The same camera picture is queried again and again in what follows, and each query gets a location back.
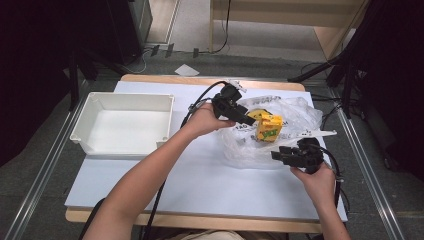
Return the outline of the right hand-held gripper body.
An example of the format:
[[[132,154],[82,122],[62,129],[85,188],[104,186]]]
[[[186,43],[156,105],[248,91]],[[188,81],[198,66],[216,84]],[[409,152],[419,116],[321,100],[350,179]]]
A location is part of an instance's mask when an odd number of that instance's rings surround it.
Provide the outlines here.
[[[315,137],[298,140],[297,146],[291,150],[291,154],[282,153],[282,162],[290,167],[304,168],[308,174],[315,173],[324,161],[323,149]]]

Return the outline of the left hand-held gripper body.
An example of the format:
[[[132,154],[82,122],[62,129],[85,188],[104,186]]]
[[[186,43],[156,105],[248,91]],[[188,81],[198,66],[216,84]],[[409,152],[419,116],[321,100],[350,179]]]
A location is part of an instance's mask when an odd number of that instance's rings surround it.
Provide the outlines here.
[[[242,97],[237,87],[227,83],[212,98],[213,111],[216,118],[224,116],[228,119],[243,119],[247,109],[237,104]]]

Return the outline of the yellow drink carton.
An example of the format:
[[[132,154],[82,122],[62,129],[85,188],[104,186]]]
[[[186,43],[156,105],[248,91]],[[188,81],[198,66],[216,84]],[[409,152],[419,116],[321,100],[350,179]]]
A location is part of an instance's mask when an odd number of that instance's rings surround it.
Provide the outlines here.
[[[280,115],[261,114],[259,117],[256,138],[259,141],[274,142],[282,129],[283,119]]]

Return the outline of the clear smiley plastic bag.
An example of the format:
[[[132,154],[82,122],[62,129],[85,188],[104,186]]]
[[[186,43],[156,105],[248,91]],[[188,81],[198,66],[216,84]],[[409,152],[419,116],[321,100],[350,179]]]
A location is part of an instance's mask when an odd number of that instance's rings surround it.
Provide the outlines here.
[[[271,158],[271,151],[277,151],[279,146],[294,147],[297,134],[318,130],[321,126],[323,113],[309,106],[302,97],[269,95],[240,100],[239,104],[255,119],[254,124],[237,123],[219,132],[224,144],[224,162],[235,168],[271,170],[280,167],[282,163]],[[261,114],[280,115],[283,119],[282,129],[274,142],[256,138]]]

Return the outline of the person's left hand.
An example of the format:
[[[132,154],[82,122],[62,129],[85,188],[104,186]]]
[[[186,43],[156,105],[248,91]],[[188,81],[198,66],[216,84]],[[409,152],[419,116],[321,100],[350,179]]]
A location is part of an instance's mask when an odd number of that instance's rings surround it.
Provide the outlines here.
[[[217,119],[213,112],[213,106],[210,103],[205,103],[189,118],[181,132],[188,139],[193,140],[199,136],[234,125],[234,121]]]

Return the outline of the person's right hand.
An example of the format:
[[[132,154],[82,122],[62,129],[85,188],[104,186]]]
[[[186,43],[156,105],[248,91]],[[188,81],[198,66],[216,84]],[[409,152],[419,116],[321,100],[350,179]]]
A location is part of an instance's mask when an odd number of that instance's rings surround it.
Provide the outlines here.
[[[303,183],[316,209],[335,207],[335,175],[325,163],[313,174],[305,173],[296,167],[291,167],[290,171]]]

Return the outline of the white paper sheet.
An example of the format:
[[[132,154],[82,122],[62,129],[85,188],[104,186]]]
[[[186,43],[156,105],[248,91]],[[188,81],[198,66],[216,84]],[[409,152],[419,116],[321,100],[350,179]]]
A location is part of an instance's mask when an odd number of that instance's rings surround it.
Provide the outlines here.
[[[194,68],[186,64],[181,65],[179,68],[175,70],[175,72],[180,76],[187,76],[187,77],[197,76],[199,74],[197,70],[195,70]]]

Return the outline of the wooden table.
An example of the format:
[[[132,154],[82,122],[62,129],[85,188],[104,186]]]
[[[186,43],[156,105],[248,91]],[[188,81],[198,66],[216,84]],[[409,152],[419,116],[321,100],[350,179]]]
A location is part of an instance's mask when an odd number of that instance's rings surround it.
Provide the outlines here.
[[[171,132],[181,124],[188,105],[218,78],[124,75],[116,93],[169,93],[176,97]],[[300,83],[240,80],[244,96],[276,94],[303,97],[313,105]],[[229,167],[219,152],[217,132],[198,138],[181,156],[165,184],[153,220],[156,227],[321,233],[312,201],[302,183],[283,166],[277,170]],[[138,160],[86,157],[69,193],[65,218],[86,222],[98,200]]]

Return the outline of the light wooden shelf unit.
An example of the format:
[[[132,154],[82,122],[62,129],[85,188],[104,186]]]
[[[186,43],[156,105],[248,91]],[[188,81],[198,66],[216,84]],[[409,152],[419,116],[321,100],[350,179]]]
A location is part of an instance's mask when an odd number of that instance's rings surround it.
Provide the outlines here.
[[[312,26],[327,60],[334,58],[370,0],[210,0],[209,47],[214,20]]]

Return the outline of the white plastic bin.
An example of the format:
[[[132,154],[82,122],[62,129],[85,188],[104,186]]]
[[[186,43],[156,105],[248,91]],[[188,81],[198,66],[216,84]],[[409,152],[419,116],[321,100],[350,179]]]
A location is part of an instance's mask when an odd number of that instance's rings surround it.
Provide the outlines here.
[[[70,140],[90,156],[142,157],[170,135],[174,96],[91,92]]]

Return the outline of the person's beige clothing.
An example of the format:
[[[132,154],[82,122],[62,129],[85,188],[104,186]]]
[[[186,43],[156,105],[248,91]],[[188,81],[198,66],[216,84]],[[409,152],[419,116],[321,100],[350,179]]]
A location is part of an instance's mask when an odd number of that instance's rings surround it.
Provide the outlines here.
[[[245,240],[233,231],[207,230],[198,233],[178,234],[167,240]]]

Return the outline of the black cabinet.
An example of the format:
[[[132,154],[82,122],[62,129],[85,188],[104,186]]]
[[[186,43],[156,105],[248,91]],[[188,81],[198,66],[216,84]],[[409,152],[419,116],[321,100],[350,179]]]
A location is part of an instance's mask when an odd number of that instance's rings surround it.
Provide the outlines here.
[[[129,64],[139,57],[146,45],[153,21],[149,0],[107,0],[117,46],[114,58]]]

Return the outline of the black metal stand leg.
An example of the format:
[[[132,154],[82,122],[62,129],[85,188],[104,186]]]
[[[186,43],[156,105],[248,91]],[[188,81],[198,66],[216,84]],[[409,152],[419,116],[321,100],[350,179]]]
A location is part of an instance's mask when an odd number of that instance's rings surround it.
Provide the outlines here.
[[[69,79],[70,79],[70,107],[73,111],[79,101],[79,79],[77,67],[77,51],[73,50],[69,57]]]

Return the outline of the black stool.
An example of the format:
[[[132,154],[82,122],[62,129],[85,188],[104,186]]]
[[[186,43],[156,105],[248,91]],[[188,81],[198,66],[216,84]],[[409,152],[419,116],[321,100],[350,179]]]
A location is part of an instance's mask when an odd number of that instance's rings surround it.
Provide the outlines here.
[[[90,213],[90,215],[89,215],[89,217],[88,217],[88,219],[87,219],[87,221],[86,221],[86,223],[85,223],[85,225],[84,225],[84,227],[83,227],[83,229],[82,229],[82,231],[81,231],[81,233],[79,235],[78,240],[83,240],[83,238],[84,238],[84,236],[85,236],[88,228],[91,225],[91,222],[95,218],[95,216],[96,216],[98,210],[100,209],[101,205],[103,204],[104,200],[105,200],[105,198],[102,198],[101,200],[99,200],[96,203],[96,205],[94,206],[94,208],[92,209],[92,211],[91,211],[91,213]]]

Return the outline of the metal floor rail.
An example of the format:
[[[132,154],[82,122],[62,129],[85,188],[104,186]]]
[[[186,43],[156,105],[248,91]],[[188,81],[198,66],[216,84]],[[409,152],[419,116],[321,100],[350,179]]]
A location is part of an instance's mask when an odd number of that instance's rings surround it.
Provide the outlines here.
[[[400,227],[398,219],[391,204],[389,203],[381,184],[371,166],[363,144],[359,139],[353,121],[348,119],[342,110],[338,111],[338,117],[343,126],[344,132],[351,145],[355,159],[362,172],[368,190],[376,206],[377,212],[386,229],[386,233],[390,240],[406,240],[403,231]]]
[[[77,240],[65,200],[85,158],[69,140],[76,113],[65,97],[15,158],[0,167],[0,240]]]

